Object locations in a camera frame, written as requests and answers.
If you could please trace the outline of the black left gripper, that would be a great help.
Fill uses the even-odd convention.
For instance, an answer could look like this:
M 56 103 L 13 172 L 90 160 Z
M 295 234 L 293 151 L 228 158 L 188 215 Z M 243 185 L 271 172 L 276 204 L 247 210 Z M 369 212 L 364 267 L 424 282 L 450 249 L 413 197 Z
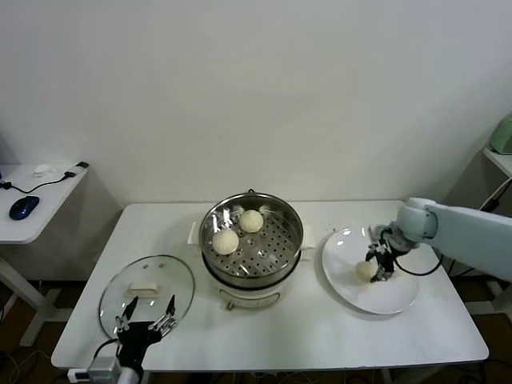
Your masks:
M 117 337 L 120 349 L 117 358 L 122 367 L 133 370 L 142 370 L 142 362 L 147 349 L 162 340 L 163 334 L 168 334 L 174 328 L 175 295 L 173 294 L 166 307 L 166 311 L 155 322 L 130 322 L 138 304 L 135 296 L 129 304 L 124 306 L 121 315 L 115 317 Z

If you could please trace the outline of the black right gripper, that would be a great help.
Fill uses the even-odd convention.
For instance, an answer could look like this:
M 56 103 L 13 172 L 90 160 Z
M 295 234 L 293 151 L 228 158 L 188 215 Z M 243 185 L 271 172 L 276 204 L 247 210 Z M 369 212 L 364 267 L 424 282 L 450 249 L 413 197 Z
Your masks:
M 390 280 L 394 275 L 394 260 L 397 256 L 396 250 L 383 235 L 379 240 L 369 244 L 365 261 L 371 262 L 374 260 L 380 265 L 370 281 L 385 282 Z

